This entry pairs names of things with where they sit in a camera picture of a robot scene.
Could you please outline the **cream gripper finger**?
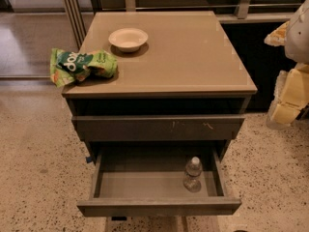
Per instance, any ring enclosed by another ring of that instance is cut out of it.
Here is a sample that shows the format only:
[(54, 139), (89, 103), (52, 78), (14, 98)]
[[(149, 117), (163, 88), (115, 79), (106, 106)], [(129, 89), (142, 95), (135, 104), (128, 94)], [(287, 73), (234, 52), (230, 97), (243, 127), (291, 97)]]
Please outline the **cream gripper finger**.
[(283, 130), (309, 104), (309, 65), (297, 63), (288, 72), (280, 71), (273, 95), (267, 113), (267, 126), (273, 130)]
[(286, 41), (288, 25), (289, 21), (281, 24), (278, 28), (265, 37), (264, 43), (271, 46), (283, 46)]

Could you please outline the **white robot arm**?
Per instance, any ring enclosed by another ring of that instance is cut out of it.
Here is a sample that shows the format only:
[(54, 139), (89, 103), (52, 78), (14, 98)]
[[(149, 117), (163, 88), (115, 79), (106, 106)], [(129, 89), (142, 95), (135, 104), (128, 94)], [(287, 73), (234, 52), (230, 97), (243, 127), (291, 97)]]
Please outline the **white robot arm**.
[(296, 62), (290, 71), (278, 74), (274, 99), (267, 112), (267, 126), (283, 130), (309, 104), (309, 0), (305, 0), (289, 21), (268, 34), (265, 43), (283, 45), (286, 57)]

